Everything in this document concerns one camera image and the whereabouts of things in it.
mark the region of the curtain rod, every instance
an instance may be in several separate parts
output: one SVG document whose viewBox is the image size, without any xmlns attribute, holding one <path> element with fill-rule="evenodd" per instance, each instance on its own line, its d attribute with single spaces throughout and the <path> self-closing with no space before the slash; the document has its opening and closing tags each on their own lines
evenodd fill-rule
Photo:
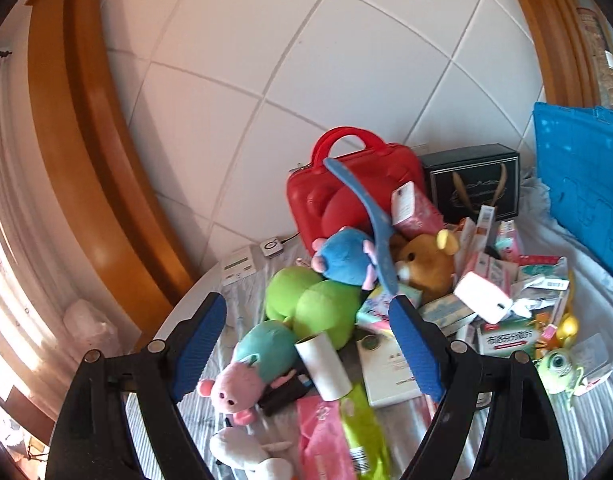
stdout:
<svg viewBox="0 0 613 480">
<path fill-rule="evenodd" d="M 10 50 L 0 50 L 0 57 L 10 56 L 12 52 Z"/>
</svg>

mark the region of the curtain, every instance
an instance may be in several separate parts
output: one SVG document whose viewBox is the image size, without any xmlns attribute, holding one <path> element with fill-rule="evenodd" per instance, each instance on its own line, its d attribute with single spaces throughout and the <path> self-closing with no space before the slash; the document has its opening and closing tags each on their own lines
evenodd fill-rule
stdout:
<svg viewBox="0 0 613 480">
<path fill-rule="evenodd" d="M 82 358 L 62 316 L 78 294 L 33 209 L 16 158 L 0 55 L 0 355 L 22 391 L 56 419 Z"/>
</svg>

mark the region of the metal screw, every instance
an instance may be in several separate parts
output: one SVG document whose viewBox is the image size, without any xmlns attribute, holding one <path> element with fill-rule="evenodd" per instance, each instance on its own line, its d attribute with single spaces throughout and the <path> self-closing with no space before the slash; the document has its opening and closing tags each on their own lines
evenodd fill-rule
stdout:
<svg viewBox="0 0 613 480">
<path fill-rule="evenodd" d="M 468 350 L 468 346 L 464 341 L 453 341 L 451 343 L 451 350 L 458 354 L 463 354 Z"/>
<path fill-rule="evenodd" d="M 525 365 L 531 360 L 531 358 L 528 356 L 526 352 L 519 351 L 519 352 L 515 352 L 515 360 L 518 363 L 522 363 L 523 365 Z"/>
<path fill-rule="evenodd" d="M 165 348 L 166 348 L 166 343 L 162 341 L 161 339 L 154 339 L 146 347 L 146 349 L 149 352 L 151 352 L 151 354 L 158 354 Z"/>
<path fill-rule="evenodd" d="M 94 363 L 100 358 L 101 355 L 102 354 L 99 350 L 89 350 L 86 354 L 84 354 L 84 361 L 87 363 Z"/>
</svg>

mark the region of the white power adapter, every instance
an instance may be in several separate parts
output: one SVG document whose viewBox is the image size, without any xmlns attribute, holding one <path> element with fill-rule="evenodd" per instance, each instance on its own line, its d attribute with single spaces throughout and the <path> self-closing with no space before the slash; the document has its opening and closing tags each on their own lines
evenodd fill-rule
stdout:
<svg viewBox="0 0 613 480">
<path fill-rule="evenodd" d="M 262 249 L 262 254 L 264 254 L 266 258 L 272 258 L 280 254 L 284 250 L 284 246 L 278 238 L 269 238 L 260 244 L 260 249 Z"/>
</svg>

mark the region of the green plush toy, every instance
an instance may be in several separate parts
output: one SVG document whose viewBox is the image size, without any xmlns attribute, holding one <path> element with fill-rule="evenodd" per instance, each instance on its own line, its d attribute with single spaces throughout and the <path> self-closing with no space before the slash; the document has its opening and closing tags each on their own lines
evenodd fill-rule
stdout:
<svg viewBox="0 0 613 480">
<path fill-rule="evenodd" d="M 360 308 L 361 289 L 304 267 L 280 270 L 267 287 L 269 319 L 288 321 L 298 339 L 326 332 L 336 350 L 349 341 Z"/>
</svg>

